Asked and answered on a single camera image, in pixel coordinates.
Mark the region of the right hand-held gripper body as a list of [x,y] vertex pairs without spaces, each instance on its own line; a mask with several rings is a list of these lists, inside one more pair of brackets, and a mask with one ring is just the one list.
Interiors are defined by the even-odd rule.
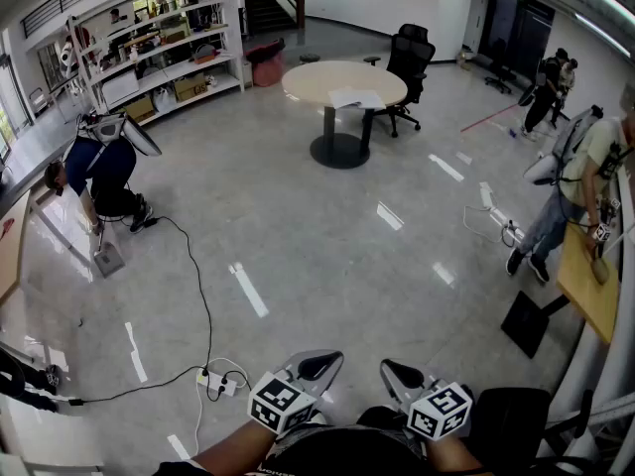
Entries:
[[435,385],[409,405],[406,429],[438,441],[461,429],[471,408],[472,397],[457,382]]

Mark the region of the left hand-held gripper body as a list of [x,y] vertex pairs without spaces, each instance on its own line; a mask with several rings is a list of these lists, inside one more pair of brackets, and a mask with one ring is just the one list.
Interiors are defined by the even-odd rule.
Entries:
[[325,368],[293,372],[292,367],[266,372],[249,394],[250,418],[277,435],[308,422],[322,404]]

